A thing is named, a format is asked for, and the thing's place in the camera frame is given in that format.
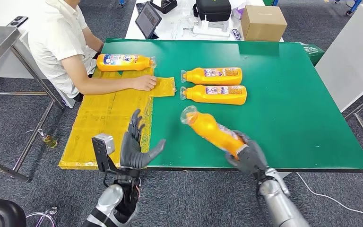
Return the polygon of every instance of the yellow plastic bag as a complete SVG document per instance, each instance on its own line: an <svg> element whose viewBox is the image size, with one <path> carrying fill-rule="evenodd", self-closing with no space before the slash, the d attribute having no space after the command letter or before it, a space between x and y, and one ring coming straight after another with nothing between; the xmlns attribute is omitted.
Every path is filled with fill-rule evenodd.
<svg viewBox="0 0 363 227"><path fill-rule="evenodd" d="M101 72L96 69L94 77L120 79L146 74L153 75L153 69L125 71L122 75L118 72ZM174 96L175 92L174 78L157 78L157 84L151 91L126 89L106 95L84 96L59 167L98 169L91 138L99 133L113 136L115 152L110 157L114 164L119 166L123 135L128 128L131 115L138 108L143 117L141 123L145 124L141 137L141 151L147 152L151 138L153 97Z"/></svg>

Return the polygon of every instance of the orange bottle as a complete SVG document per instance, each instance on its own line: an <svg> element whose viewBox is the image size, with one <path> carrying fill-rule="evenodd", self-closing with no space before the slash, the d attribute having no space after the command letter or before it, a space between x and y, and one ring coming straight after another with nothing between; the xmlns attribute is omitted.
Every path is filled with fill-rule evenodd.
<svg viewBox="0 0 363 227"><path fill-rule="evenodd" d="M240 68L196 68L191 71L180 72L181 82L210 85L239 85L242 82L242 69Z"/></svg>
<svg viewBox="0 0 363 227"><path fill-rule="evenodd" d="M221 103L242 105L247 99L247 90L244 86L204 86L180 88L180 99L191 99L197 103Z"/></svg>
<svg viewBox="0 0 363 227"><path fill-rule="evenodd" d="M180 120L183 124L188 124L199 136L235 158L238 158L237 154L247 146L236 133L218 124L212 115L198 112L193 105L183 110Z"/></svg>
<svg viewBox="0 0 363 227"><path fill-rule="evenodd" d="M148 67L155 68L155 57L148 58L137 54L100 54L96 59L96 65L102 72L137 70Z"/></svg>

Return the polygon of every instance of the man's arm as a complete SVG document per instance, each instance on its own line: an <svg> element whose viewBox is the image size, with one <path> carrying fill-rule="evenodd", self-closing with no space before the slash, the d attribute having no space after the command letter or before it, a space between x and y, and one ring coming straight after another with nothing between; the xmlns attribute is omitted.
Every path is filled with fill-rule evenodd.
<svg viewBox="0 0 363 227"><path fill-rule="evenodd" d="M82 31L84 38L86 39L87 46L100 53L104 43L91 32L89 27L84 28Z"/></svg>
<svg viewBox="0 0 363 227"><path fill-rule="evenodd" d="M128 88L149 91L156 85L156 77L144 75L128 79L89 78L80 55L61 60L74 86L84 95L102 95Z"/></svg>

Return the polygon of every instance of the bottle label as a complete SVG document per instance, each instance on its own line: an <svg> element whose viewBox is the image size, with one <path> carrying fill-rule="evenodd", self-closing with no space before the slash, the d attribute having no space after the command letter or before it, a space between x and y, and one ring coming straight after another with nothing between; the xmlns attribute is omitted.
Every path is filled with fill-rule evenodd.
<svg viewBox="0 0 363 227"><path fill-rule="evenodd" d="M224 132L225 134L233 137L234 139L238 140L239 139L239 136L232 130L228 129L227 127L221 125L221 124L218 124L218 128L220 129L220 131Z"/></svg>
<svg viewBox="0 0 363 227"><path fill-rule="evenodd" d="M205 92L208 95L242 94L243 86L206 86Z"/></svg>
<svg viewBox="0 0 363 227"><path fill-rule="evenodd" d="M138 55L136 54L105 54L104 65L128 65L136 63Z"/></svg>
<svg viewBox="0 0 363 227"><path fill-rule="evenodd" d="M237 76L239 71L237 68L223 68L223 69L204 69L204 76L206 77L224 77L224 76Z"/></svg>

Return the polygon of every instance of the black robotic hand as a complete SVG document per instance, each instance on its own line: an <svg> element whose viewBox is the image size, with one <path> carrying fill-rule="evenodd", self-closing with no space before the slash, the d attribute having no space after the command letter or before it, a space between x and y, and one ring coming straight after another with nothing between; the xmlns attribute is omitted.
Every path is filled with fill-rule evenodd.
<svg viewBox="0 0 363 227"><path fill-rule="evenodd" d="M123 142L121 144L120 165L134 169L146 167L156 156L164 149L166 140L162 139L158 144L147 153L141 153L141 131L145 126L140 126L142 117L138 116L140 109L134 111L130 122L129 129L124 133Z"/></svg>
<svg viewBox="0 0 363 227"><path fill-rule="evenodd" d="M232 155L226 154L225 157L227 161L245 174L254 174L256 178L262 178L264 171L268 169L268 163L261 147L255 140L251 140L246 134L237 130L234 130L234 133L236 133L247 146L238 152L238 160Z"/></svg>

